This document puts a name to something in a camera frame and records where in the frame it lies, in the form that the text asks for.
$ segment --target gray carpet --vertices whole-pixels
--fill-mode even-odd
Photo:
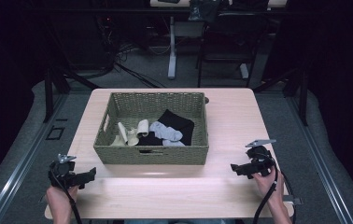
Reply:
[[[197,70],[194,69],[195,48],[187,45],[178,48],[176,79],[166,77],[168,71],[168,53],[155,55],[150,52],[133,50],[124,55],[120,61],[128,68],[150,74],[168,88],[191,88],[196,85]],[[252,79],[252,85],[259,84],[261,69],[257,69]],[[146,88],[140,81],[118,69],[110,74],[91,79],[93,83],[103,88]],[[79,120],[90,97],[90,90],[74,80],[69,80],[72,91],[67,96],[59,97],[56,114],[48,124],[42,124],[45,117],[44,84],[39,83],[33,88],[35,104],[30,115],[17,137],[15,143],[0,167],[0,194],[13,176],[14,169],[32,147],[37,147],[37,153],[29,164],[28,172],[21,178],[18,190],[10,196],[12,200],[5,205],[5,213],[0,214],[0,223],[51,223],[44,218],[45,203],[40,199],[44,195],[49,180],[47,170],[51,161],[58,153],[66,153],[72,142]],[[264,123],[271,138],[277,140],[273,144],[279,166],[286,173],[296,197],[302,198],[304,204],[297,206],[296,223],[343,223],[336,212],[324,180],[318,174],[315,160],[310,153],[310,145],[295,118],[294,99],[284,98],[275,86],[271,91],[256,94]],[[346,208],[353,217],[353,182],[343,165],[335,158],[326,137],[326,130],[318,112],[316,98],[309,94],[307,130],[314,137],[317,146],[329,168],[334,182],[346,202]],[[51,127],[64,128],[59,140],[46,140]],[[92,223],[105,223],[94,220]],[[260,223],[272,223],[270,218],[261,219]]]

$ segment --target black chair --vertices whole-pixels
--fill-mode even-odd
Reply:
[[[196,63],[199,69],[197,87],[201,87],[203,62],[235,63],[236,69],[248,63],[248,87],[258,45],[267,27],[267,18],[260,15],[220,14],[214,22],[206,23]]]

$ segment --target green wicker basket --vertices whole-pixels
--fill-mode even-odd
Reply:
[[[166,110],[194,122],[191,146],[111,146],[119,134],[142,119],[149,124]],[[202,92],[113,92],[95,138],[94,149],[104,164],[204,165],[208,152],[205,95]]]

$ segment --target forearm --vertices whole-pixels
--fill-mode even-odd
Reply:
[[[275,224],[292,223],[289,218],[288,209],[281,200],[269,200],[267,205],[270,208]]]

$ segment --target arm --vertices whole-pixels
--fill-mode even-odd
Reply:
[[[78,186],[68,190],[71,197],[76,200],[78,196]],[[46,191],[46,200],[48,201],[54,224],[70,223],[72,208],[66,194],[58,188],[50,186]]]
[[[261,176],[259,174],[252,175],[256,183],[258,184],[261,195],[266,195],[269,188],[272,186],[275,180],[275,167],[272,166],[271,173],[268,176]],[[278,172],[278,180],[275,191],[267,201],[267,205],[272,213],[275,224],[290,224],[290,218],[288,215],[287,207],[284,205],[282,197],[284,195],[284,176],[281,172]]]

